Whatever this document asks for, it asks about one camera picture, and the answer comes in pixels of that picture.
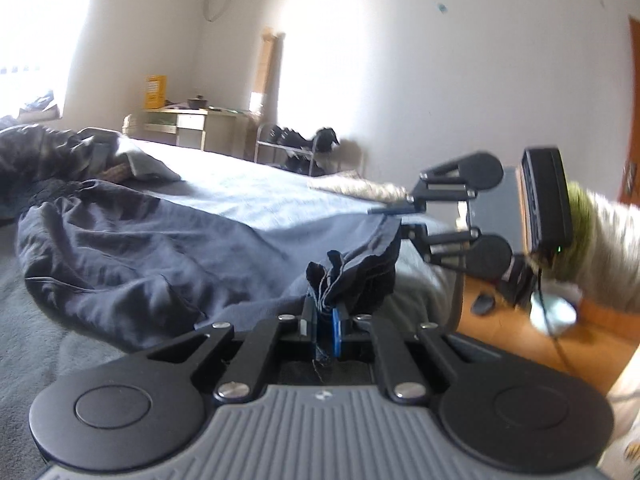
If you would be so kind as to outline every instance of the black shoe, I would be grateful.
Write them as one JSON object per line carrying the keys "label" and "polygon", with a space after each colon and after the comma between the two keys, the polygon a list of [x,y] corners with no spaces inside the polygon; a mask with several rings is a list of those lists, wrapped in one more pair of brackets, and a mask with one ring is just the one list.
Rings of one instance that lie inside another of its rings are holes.
{"label": "black shoe", "polygon": [[269,137],[267,138],[267,142],[270,142],[271,144],[277,144],[282,134],[283,134],[282,128],[279,126],[274,126],[269,132]]}
{"label": "black shoe", "polygon": [[316,136],[309,141],[311,142],[311,146],[314,145],[315,139],[318,139],[316,151],[320,153],[329,153],[333,149],[334,144],[340,144],[333,128],[321,128],[318,130]]}
{"label": "black shoe", "polygon": [[326,175],[326,171],[323,170],[316,161],[314,161],[314,165],[311,168],[311,175],[309,175],[309,168],[311,167],[311,161],[306,157],[300,157],[300,165],[296,173],[306,175],[306,176],[324,176]]}
{"label": "black shoe", "polygon": [[282,134],[277,140],[277,143],[281,146],[287,146],[288,148],[297,148],[299,150],[311,150],[313,143],[310,140],[306,140],[305,137],[300,135],[295,130],[289,130],[284,128]]}
{"label": "black shoe", "polygon": [[307,158],[299,155],[289,155],[282,169],[291,171],[292,173],[302,173],[302,171],[300,171],[300,167],[302,164],[304,164],[305,161],[307,162],[306,170],[309,171],[309,161]]}

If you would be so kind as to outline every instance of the metal pivot screw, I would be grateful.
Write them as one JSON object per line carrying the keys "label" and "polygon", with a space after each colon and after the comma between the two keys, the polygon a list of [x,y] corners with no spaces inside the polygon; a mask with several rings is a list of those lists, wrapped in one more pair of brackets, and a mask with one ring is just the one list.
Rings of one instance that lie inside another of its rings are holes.
{"label": "metal pivot screw", "polygon": [[427,388],[420,383],[400,383],[394,388],[394,395],[399,399],[419,399],[427,394]]}
{"label": "metal pivot screw", "polygon": [[218,395],[223,399],[241,399],[249,395],[249,386],[244,383],[236,383],[231,381],[224,383],[218,388]]}

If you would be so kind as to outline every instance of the bed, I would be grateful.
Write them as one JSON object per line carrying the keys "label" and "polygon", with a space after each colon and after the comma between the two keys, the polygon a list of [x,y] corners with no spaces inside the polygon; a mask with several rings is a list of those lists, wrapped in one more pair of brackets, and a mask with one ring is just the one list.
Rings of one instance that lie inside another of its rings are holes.
{"label": "bed", "polygon": [[[288,227],[346,212],[367,212],[371,202],[309,189],[308,177],[215,153],[136,141],[145,152],[182,176],[168,184],[136,182],[134,189],[244,222],[255,228]],[[425,215],[430,231],[444,226]],[[27,293],[14,256],[15,224],[0,227],[0,478],[33,478],[44,466],[28,427],[36,394],[60,375],[93,367],[122,355],[79,326],[45,314]],[[396,287],[380,312],[401,330],[437,322],[455,329],[462,307],[462,279],[425,265],[403,241],[396,263]]]}

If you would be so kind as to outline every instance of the orange door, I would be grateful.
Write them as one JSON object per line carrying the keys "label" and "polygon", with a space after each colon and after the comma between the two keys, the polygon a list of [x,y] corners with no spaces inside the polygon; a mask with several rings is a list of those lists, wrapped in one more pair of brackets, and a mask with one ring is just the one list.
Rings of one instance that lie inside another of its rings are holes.
{"label": "orange door", "polygon": [[[634,54],[635,97],[634,118],[631,124],[629,151],[620,189],[620,202],[640,206],[640,22],[629,19]],[[640,316],[621,314],[584,300],[580,305],[580,319],[597,324],[619,336],[640,342]]]}

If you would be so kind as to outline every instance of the floor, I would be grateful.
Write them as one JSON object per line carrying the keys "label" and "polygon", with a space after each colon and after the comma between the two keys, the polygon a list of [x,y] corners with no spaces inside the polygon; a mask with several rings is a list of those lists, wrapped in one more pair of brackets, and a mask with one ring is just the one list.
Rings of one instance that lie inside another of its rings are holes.
{"label": "floor", "polygon": [[[475,298],[491,286],[466,279],[462,320],[458,331],[492,346],[566,372],[553,342],[538,332],[526,312],[509,307],[502,300],[484,317],[471,314]],[[638,348],[632,341],[611,335],[606,330],[578,323],[560,338],[570,365],[576,374],[606,394]]]}

